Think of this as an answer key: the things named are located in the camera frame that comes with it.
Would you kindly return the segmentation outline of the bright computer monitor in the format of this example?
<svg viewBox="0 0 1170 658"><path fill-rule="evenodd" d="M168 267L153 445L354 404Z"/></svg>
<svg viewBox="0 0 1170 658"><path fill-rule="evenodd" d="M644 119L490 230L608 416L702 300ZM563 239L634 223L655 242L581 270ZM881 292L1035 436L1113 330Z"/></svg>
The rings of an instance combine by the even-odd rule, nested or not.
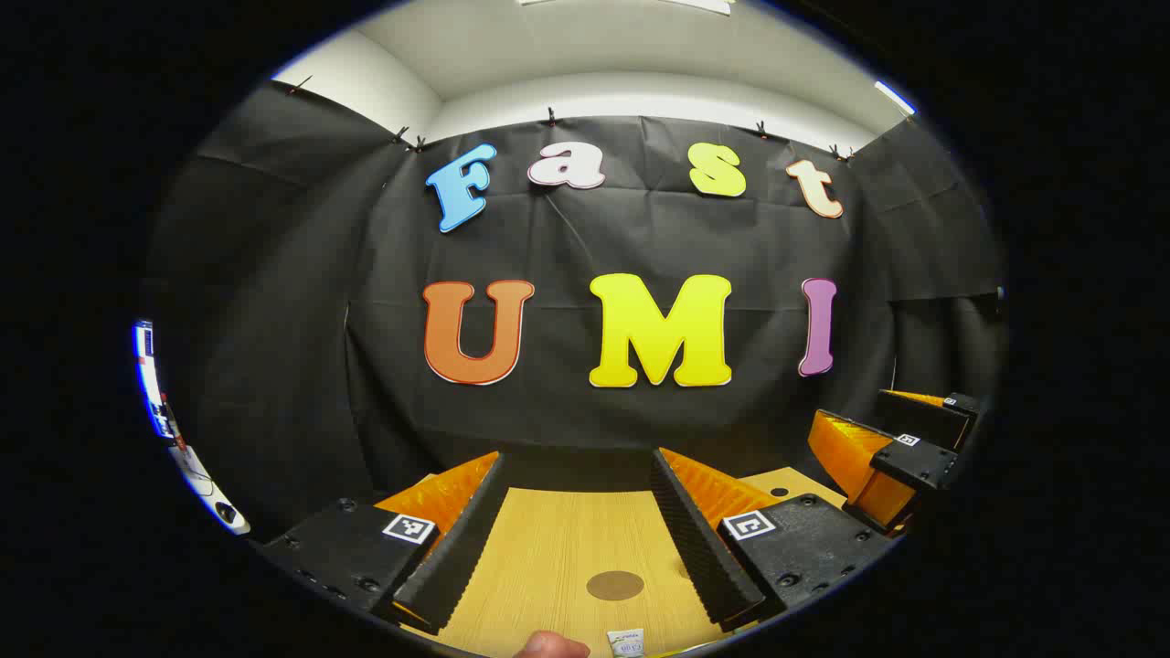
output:
<svg viewBox="0 0 1170 658"><path fill-rule="evenodd" d="M152 429L167 445L178 446L179 433L170 404L160 388L159 370L157 358L154 358L154 325L152 322L147 320L135 322L133 337L135 358L137 358L144 404L147 407Z"/></svg>

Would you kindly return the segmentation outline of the wooden desktop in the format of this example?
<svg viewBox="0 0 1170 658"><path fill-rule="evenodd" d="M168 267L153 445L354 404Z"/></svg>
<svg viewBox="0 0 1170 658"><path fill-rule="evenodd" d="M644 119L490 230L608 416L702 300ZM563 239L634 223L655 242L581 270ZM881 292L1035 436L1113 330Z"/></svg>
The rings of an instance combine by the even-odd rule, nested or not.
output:
<svg viewBox="0 0 1170 658"><path fill-rule="evenodd" d="M581 454L542 465L502 453L508 493L463 599L439 632L418 631L486 658L508 658L531 632L555 631L589 645L590 658L613 658L606 632L644 628L655 658L760 623L724 631L707 616L651 491L652 453L603 455L598 465ZM737 480L778 501L811 492L844 509L844 495L794 468ZM635 573L644 592L596 599L586 583L610 570Z"/></svg>

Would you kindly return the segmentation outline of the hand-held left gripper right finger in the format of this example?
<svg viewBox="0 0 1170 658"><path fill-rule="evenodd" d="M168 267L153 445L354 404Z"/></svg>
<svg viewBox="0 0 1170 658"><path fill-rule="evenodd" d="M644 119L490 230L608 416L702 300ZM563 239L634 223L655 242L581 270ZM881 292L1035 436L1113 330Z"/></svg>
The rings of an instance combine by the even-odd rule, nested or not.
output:
<svg viewBox="0 0 1170 658"><path fill-rule="evenodd" d="M665 447L651 480L698 602L724 631L823 599L895 544L819 494L778 501Z"/></svg>

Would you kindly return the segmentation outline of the white side desk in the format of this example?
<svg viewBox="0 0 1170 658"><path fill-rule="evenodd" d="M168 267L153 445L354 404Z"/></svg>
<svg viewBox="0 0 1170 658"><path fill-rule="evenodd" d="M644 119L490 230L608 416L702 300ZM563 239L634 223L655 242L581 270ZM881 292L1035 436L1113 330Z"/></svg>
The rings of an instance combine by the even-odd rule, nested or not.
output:
<svg viewBox="0 0 1170 658"><path fill-rule="evenodd" d="M209 477L209 471L202 465L197 451L192 446L179 447L171 445L168 453L176 460L180 473L197 495L197 500L209 512L209 516L216 520L218 525L234 535L246 535L252 530L250 522L239 510L238 506L230 503L228 496L216 485L216 480Z"/></svg>

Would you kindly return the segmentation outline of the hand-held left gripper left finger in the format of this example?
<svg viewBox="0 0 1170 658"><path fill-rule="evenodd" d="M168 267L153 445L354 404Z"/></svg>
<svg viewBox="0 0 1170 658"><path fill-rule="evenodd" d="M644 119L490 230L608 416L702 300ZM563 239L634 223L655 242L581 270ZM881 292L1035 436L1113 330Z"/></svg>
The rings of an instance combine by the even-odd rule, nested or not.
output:
<svg viewBox="0 0 1170 658"><path fill-rule="evenodd" d="M505 467L490 452L381 503L339 499L259 554L350 610L435 635L479 566L508 493Z"/></svg>

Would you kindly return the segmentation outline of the ceiling light panel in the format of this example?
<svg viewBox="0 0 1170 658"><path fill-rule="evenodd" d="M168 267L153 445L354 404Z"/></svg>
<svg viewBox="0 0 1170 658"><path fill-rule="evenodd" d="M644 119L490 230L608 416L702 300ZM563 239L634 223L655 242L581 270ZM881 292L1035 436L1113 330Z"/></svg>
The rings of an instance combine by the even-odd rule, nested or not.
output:
<svg viewBox="0 0 1170 658"><path fill-rule="evenodd" d="M882 82L882 80L874 80L874 88L878 89L878 92L882 92L886 100L889 100L890 103L899 108L899 112L901 112L904 117L914 116L917 112L909 101L903 100L899 92L895 92L894 89Z"/></svg>

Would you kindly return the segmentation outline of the black backdrop cloth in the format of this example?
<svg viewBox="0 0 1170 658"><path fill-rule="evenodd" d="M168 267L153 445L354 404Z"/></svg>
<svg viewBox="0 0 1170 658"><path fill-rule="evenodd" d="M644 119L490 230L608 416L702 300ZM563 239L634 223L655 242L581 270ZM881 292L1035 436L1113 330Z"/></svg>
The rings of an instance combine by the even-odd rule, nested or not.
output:
<svg viewBox="0 0 1170 658"><path fill-rule="evenodd" d="M590 283L610 274L662 313L686 279L727 279L730 382L594 388ZM185 436L271 536L526 445L586 474L667 447L830 484L805 440L815 409L863 419L881 388L994 390L1004 280L1000 238L917 123L852 162L646 117L415 155L271 82L176 174L137 313Z"/></svg>

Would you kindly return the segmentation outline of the round brown coaster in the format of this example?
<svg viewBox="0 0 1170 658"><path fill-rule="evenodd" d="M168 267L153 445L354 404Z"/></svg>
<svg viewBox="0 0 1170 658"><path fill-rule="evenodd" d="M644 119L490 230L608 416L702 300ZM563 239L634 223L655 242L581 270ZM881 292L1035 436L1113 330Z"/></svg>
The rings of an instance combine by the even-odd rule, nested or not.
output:
<svg viewBox="0 0 1170 658"><path fill-rule="evenodd" d="M598 573L586 583L586 590L592 597L606 599L606 602L632 599L644 592L644 587L646 587L644 578L626 570Z"/></svg>

